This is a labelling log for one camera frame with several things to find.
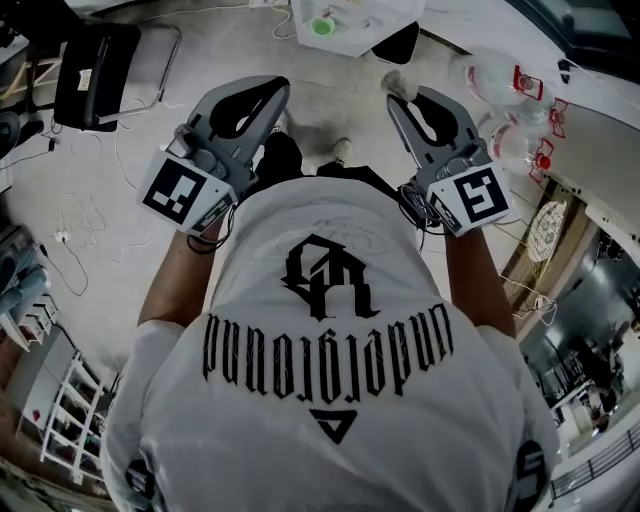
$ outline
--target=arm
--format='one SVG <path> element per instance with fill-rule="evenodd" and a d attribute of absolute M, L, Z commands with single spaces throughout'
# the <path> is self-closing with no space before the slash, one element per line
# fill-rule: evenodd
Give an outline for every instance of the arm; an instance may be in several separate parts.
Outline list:
<path fill-rule="evenodd" d="M 216 222 L 204 236 L 211 240 L 218 239 L 220 225 L 221 222 Z M 151 283 L 138 325 L 149 320 L 165 320 L 187 327 L 202 313 L 215 253 L 196 254 L 187 245 L 187 238 L 185 233 L 176 232 L 174 235 Z M 193 239 L 191 244 L 197 249 L 208 249 Z"/>
<path fill-rule="evenodd" d="M 488 325 L 515 338 L 511 305 L 482 230 L 446 237 L 451 301 L 475 326 Z"/>

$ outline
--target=white sneaker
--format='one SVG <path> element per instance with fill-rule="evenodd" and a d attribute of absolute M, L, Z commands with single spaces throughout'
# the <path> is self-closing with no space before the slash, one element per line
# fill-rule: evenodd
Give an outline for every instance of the white sneaker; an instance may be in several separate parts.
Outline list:
<path fill-rule="evenodd" d="M 289 113 L 286 110 L 282 111 L 280 117 L 276 121 L 275 126 L 271 130 L 271 133 L 282 132 L 285 135 L 289 135 Z"/>
<path fill-rule="evenodd" d="M 342 167 L 347 167 L 353 155 L 353 143 L 346 137 L 340 139 L 333 146 L 331 156 L 334 162 L 339 163 Z"/>

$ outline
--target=plastic bottle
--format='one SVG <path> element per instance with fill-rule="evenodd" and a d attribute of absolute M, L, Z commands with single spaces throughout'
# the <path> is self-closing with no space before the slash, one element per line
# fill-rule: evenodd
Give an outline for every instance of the plastic bottle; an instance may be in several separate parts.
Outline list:
<path fill-rule="evenodd" d="M 506 170 L 540 181 L 542 173 L 551 168 L 553 144 L 525 126 L 496 124 L 486 119 L 478 130 L 480 137 L 487 142 L 489 156 Z"/>
<path fill-rule="evenodd" d="M 454 58 L 449 78 L 494 107 L 513 107 L 527 98 L 538 101 L 544 90 L 540 80 L 523 73 L 516 59 L 487 48 Z"/>

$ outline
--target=power strip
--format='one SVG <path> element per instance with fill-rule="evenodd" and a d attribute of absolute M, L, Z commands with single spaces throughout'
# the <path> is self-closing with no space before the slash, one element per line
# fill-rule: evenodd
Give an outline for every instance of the power strip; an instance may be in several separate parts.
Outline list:
<path fill-rule="evenodd" d="M 251 9 L 256 7 L 271 7 L 274 5 L 289 5 L 289 0 L 250 0 L 249 6 Z"/>

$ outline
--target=black chair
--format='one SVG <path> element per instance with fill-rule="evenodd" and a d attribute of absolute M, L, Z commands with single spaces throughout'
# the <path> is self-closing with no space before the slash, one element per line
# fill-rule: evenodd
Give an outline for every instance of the black chair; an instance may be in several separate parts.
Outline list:
<path fill-rule="evenodd" d="M 147 29 L 171 31 L 175 38 L 173 49 L 151 104 L 120 111 L 131 61 L 142 30 Z M 176 27 L 156 23 L 105 23 L 77 31 L 62 58 L 54 107 L 56 122 L 80 130 L 112 132 L 118 119 L 150 110 L 162 99 L 181 41 Z"/>

